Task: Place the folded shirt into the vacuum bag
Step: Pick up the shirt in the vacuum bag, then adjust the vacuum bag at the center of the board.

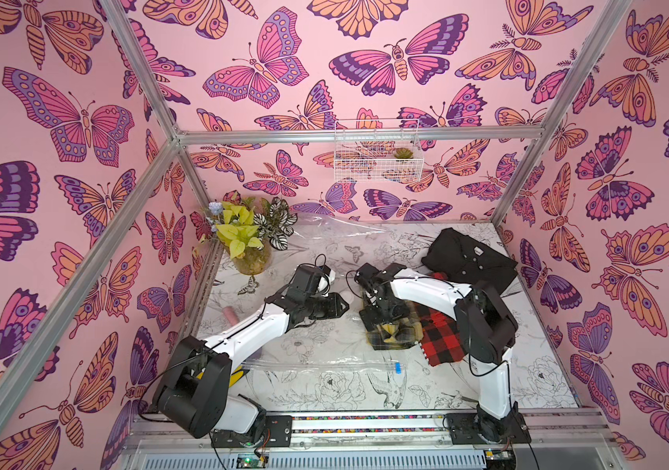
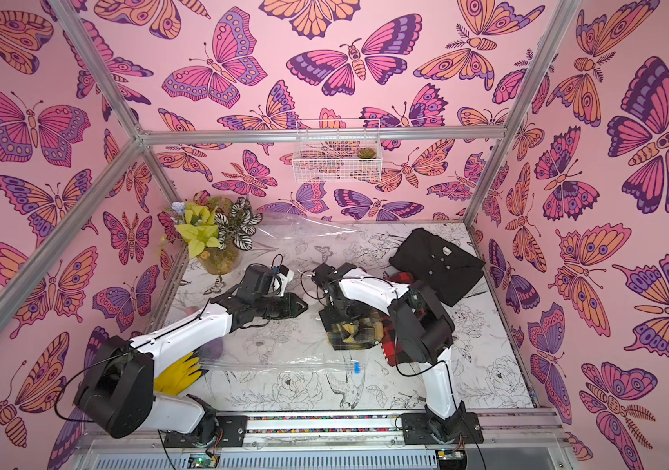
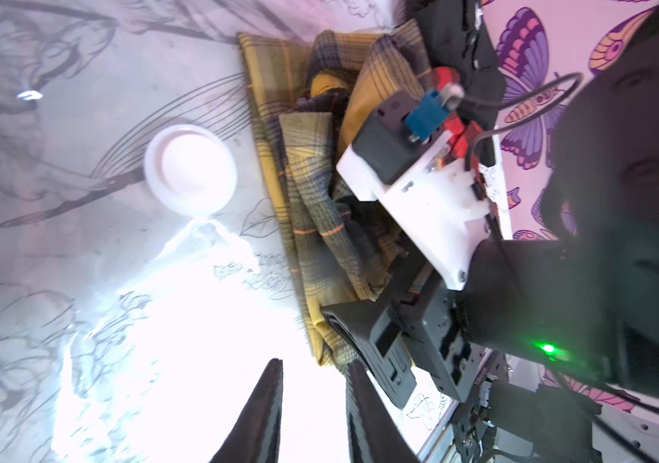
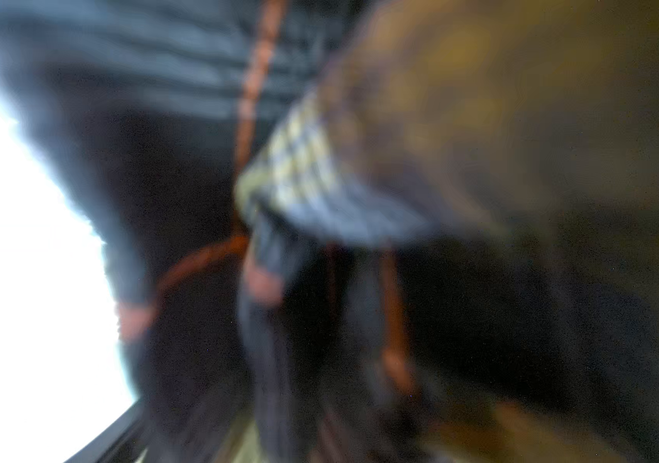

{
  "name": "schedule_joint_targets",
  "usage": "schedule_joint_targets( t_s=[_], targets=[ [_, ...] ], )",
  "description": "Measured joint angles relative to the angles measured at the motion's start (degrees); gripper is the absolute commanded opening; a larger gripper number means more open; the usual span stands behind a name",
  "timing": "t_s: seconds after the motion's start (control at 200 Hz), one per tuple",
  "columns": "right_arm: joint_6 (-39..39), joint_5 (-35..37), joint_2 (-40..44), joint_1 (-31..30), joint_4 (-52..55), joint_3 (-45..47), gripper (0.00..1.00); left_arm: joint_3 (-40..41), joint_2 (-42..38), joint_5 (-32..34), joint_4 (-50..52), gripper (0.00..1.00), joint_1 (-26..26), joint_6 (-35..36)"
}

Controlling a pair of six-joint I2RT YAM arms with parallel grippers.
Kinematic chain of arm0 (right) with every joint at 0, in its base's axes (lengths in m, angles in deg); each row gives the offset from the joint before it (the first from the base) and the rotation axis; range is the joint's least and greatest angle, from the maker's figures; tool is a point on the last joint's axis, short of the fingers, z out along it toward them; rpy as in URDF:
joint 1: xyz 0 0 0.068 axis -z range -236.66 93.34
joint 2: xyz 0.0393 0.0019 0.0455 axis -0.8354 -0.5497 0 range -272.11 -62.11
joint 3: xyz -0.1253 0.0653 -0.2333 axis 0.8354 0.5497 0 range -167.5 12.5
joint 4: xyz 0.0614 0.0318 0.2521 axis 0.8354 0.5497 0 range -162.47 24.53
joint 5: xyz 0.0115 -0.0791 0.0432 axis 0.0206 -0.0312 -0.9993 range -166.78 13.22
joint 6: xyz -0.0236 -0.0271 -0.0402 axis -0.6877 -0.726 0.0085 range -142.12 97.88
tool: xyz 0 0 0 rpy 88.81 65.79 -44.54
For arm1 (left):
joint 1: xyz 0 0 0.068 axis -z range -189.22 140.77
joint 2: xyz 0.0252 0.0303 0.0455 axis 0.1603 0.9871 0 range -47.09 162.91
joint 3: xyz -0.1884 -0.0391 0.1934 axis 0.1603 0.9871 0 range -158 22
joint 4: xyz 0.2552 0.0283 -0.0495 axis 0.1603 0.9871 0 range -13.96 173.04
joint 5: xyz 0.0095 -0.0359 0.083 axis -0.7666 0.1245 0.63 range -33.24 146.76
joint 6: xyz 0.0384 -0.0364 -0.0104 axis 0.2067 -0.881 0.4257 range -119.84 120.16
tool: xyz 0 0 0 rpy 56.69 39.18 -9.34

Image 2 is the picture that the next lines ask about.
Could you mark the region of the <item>clear plastic vacuum bag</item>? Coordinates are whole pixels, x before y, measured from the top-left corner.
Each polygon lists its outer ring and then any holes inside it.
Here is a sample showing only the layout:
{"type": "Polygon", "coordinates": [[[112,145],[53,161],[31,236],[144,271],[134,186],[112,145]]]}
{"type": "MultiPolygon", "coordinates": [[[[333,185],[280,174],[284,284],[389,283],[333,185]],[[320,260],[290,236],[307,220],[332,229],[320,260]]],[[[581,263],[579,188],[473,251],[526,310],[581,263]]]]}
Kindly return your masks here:
{"type": "MultiPolygon", "coordinates": [[[[172,325],[173,343],[183,353],[193,351],[256,319],[287,320],[302,315],[308,304],[289,291],[293,271],[286,266],[248,266],[238,285],[210,298],[195,313],[172,325]]],[[[312,280],[323,291],[324,312],[336,323],[354,320],[357,307],[387,315],[394,339],[411,362],[424,369],[412,375],[424,378],[436,373],[450,376],[454,324],[434,291],[422,281],[397,283],[369,275],[354,264],[334,268],[320,264],[312,280]]]]}

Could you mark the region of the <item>yellow plaid shirt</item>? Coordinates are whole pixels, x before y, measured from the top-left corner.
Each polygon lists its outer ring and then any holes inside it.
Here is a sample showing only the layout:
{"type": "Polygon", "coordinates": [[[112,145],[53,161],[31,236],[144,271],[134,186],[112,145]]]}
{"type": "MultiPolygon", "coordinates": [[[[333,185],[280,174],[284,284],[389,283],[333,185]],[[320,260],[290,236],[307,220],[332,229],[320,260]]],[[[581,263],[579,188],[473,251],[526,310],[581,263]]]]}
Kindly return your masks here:
{"type": "Polygon", "coordinates": [[[319,312],[328,344],[335,351],[369,350],[383,341],[388,316],[372,307],[357,309],[357,313],[361,313],[359,318],[345,321],[328,307],[319,312]]]}

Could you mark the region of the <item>red black plaid shirt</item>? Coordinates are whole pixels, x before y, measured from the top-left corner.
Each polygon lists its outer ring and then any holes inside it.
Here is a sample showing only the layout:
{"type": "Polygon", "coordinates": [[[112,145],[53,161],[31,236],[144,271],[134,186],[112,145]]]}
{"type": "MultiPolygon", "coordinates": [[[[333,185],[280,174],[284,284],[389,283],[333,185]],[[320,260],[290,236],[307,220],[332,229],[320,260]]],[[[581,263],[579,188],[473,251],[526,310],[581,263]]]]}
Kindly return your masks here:
{"type": "Polygon", "coordinates": [[[416,281],[410,272],[396,272],[384,280],[386,286],[377,294],[377,301],[373,304],[375,309],[388,316],[381,348],[388,364],[393,367],[421,362],[411,329],[411,320],[416,318],[416,313],[422,312],[415,307],[417,298],[410,291],[416,281]]]}

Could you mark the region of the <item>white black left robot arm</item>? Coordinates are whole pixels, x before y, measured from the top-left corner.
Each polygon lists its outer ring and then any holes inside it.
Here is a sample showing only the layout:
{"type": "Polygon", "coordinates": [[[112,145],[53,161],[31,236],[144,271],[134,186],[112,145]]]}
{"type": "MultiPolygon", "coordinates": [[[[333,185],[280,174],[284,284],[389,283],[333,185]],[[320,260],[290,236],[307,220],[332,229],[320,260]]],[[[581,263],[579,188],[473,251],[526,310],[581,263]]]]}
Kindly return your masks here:
{"type": "Polygon", "coordinates": [[[213,444],[220,432],[214,407],[195,396],[160,392],[155,381],[185,356],[257,318],[304,313],[308,305],[287,289],[293,278],[287,266],[252,264],[238,285],[196,313],[132,340],[109,338],[83,371],[75,407],[114,439],[152,430],[183,435],[197,447],[213,444]]]}

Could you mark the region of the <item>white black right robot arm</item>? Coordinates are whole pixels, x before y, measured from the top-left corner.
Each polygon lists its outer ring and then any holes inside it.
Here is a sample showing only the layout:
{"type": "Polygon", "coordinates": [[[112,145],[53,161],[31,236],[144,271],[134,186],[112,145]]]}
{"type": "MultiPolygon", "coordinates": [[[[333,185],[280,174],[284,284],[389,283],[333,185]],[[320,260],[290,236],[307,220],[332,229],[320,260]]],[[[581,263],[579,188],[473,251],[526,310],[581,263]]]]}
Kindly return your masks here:
{"type": "Polygon", "coordinates": [[[322,294],[320,318],[330,344],[391,345],[420,364],[410,375],[424,380],[428,429],[440,442],[458,439],[470,421],[451,370],[455,325],[430,286],[378,278],[354,264],[320,264],[311,280],[322,294]]]}

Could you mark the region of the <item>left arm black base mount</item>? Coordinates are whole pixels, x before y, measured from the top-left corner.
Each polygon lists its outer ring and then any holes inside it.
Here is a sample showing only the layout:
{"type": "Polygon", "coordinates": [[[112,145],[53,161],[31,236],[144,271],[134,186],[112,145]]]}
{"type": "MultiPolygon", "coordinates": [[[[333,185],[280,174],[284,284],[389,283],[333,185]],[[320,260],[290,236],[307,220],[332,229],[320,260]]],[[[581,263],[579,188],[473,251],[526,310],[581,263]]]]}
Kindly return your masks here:
{"type": "Polygon", "coordinates": [[[241,448],[248,424],[247,415],[213,414],[188,434],[163,433],[167,448],[241,448]]]}

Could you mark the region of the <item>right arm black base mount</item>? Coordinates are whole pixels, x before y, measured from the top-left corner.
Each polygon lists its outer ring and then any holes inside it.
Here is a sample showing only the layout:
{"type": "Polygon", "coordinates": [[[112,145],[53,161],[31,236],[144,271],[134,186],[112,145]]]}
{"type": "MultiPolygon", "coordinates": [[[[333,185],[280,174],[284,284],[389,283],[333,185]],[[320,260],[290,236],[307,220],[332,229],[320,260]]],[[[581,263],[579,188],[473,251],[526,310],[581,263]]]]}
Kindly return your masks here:
{"type": "Polygon", "coordinates": [[[441,418],[426,407],[424,413],[402,413],[395,420],[407,445],[483,444],[484,436],[476,413],[459,407],[447,418],[441,418]]]}

